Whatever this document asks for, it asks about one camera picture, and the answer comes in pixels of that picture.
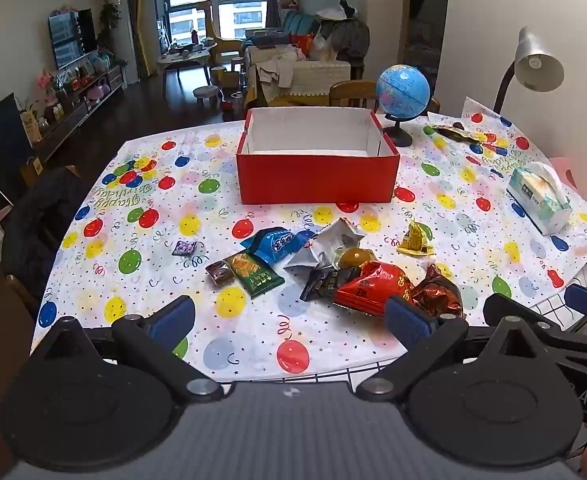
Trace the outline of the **copper foil snack bag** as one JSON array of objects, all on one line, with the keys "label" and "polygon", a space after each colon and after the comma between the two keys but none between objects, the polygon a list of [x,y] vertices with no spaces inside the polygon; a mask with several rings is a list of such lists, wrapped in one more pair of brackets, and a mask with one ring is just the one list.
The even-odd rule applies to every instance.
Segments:
[{"label": "copper foil snack bag", "polygon": [[434,318],[443,314],[465,317],[461,292],[433,263],[427,266],[423,281],[413,287],[411,296],[416,307]]}]

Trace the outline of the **red snack bag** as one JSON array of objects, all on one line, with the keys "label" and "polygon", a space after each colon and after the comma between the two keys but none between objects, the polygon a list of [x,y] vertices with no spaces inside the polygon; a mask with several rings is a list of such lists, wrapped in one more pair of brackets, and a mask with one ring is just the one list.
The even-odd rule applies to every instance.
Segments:
[{"label": "red snack bag", "polygon": [[367,261],[359,266],[359,276],[340,285],[333,294],[338,306],[382,318],[385,304],[393,296],[412,300],[413,283],[405,272],[391,263]]}]

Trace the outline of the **yellow gold candy packet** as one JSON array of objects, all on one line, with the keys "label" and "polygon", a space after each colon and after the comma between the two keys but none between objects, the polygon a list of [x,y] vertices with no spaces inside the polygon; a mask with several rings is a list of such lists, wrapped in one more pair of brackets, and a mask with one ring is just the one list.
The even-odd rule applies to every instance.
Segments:
[{"label": "yellow gold candy packet", "polygon": [[428,237],[421,226],[412,221],[403,236],[403,240],[397,246],[397,252],[412,257],[428,257],[433,254],[433,247],[429,244]]}]

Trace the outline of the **brown jelly cube candy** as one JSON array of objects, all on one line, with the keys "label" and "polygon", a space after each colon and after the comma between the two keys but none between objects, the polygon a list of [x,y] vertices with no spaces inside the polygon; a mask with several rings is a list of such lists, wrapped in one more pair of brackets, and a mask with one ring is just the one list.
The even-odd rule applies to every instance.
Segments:
[{"label": "brown jelly cube candy", "polygon": [[206,266],[206,273],[216,287],[223,287],[235,280],[234,271],[225,260],[219,260]]}]

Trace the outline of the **purple candy wrapper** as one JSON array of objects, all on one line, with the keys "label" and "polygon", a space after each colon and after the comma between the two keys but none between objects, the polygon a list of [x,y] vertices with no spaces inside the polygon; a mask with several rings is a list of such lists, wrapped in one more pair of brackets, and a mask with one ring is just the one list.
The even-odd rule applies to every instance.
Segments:
[{"label": "purple candy wrapper", "polygon": [[198,247],[197,242],[192,240],[178,240],[172,250],[173,256],[189,257],[194,254]]}]

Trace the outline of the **braised egg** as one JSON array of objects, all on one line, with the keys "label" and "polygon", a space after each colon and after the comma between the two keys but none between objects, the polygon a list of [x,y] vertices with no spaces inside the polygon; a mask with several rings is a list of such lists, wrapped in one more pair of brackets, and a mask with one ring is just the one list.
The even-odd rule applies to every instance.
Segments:
[{"label": "braised egg", "polygon": [[351,247],[346,249],[338,260],[340,269],[352,268],[352,266],[362,266],[363,263],[375,260],[374,252],[361,247]]}]

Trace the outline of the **black cookie packet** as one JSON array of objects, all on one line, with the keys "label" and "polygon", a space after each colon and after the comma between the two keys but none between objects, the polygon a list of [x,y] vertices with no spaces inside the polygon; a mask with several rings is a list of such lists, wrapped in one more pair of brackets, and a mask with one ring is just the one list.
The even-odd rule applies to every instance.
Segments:
[{"label": "black cookie packet", "polygon": [[302,301],[333,300],[337,290],[342,285],[358,278],[359,274],[361,274],[361,269],[358,266],[350,266],[345,269],[314,269],[302,289],[300,299]]}]

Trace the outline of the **green cracker packet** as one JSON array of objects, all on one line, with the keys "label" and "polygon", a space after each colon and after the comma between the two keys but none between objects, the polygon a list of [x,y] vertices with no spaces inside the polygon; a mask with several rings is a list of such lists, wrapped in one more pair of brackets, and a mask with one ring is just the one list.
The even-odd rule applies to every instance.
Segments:
[{"label": "green cracker packet", "polygon": [[236,252],[224,259],[251,298],[256,298],[282,286],[285,280],[272,266],[248,250]]}]

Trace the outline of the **silver white snack bag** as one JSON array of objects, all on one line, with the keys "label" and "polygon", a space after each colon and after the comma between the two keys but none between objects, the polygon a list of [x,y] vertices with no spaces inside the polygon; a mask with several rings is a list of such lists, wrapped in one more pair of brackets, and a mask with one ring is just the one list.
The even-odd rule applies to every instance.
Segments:
[{"label": "silver white snack bag", "polygon": [[298,268],[337,269],[344,252],[359,248],[365,233],[346,218],[339,218],[307,240],[284,265],[285,270]]}]

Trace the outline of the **blue snack packet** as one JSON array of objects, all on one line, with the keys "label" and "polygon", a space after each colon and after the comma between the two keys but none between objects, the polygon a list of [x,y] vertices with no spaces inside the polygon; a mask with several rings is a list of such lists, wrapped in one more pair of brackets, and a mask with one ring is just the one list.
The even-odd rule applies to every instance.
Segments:
[{"label": "blue snack packet", "polygon": [[260,230],[256,235],[243,240],[242,246],[267,264],[274,264],[298,252],[313,237],[315,233],[310,230],[292,232],[277,226]]}]

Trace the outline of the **tissue pack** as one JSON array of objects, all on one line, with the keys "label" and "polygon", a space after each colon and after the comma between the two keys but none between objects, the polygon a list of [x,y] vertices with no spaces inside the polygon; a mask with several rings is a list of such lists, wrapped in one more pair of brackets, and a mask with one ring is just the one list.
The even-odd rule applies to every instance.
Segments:
[{"label": "tissue pack", "polygon": [[572,214],[571,201],[552,166],[528,162],[516,168],[507,192],[543,235],[558,234]]}]

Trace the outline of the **wooden chair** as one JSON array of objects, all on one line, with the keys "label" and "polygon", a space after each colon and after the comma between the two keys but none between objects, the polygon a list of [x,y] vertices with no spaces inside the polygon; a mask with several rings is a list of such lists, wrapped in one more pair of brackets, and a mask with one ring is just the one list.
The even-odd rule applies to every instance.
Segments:
[{"label": "wooden chair", "polygon": [[371,80],[349,80],[337,82],[329,89],[329,105],[359,107],[378,110],[377,84]]}]

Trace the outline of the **round coffee table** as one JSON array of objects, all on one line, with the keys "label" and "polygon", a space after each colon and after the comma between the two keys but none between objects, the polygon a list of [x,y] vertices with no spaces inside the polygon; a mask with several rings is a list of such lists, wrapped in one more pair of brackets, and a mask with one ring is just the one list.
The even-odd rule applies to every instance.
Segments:
[{"label": "round coffee table", "polygon": [[216,44],[206,47],[201,44],[200,50],[197,51],[185,50],[181,53],[166,53],[161,55],[158,58],[157,65],[164,84],[167,84],[167,76],[171,70],[179,72],[182,68],[190,65],[200,66],[205,72],[207,84],[211,84],[209,65],[211,53],[215,46]]}]

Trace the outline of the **sofa with cream cover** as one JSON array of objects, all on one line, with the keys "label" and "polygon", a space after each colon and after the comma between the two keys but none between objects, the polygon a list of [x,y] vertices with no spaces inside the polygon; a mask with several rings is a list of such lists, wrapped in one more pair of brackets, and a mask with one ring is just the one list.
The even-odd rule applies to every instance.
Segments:
[{"label": "sofa with cream cover", "polygon": [[245,65],[248,107],[327,106],[330,88],[351,76],[348,62],[310,61],[291,44],[246,47]]}]

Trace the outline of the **television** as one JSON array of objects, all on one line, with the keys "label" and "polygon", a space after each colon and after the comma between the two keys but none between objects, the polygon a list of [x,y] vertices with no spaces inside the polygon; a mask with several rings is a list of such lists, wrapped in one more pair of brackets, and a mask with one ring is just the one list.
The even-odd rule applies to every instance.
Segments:
[{"label": "television", "polygon": [[56,67],[61,70],[97,49],[92,11],[57,12],[48,18]]}]

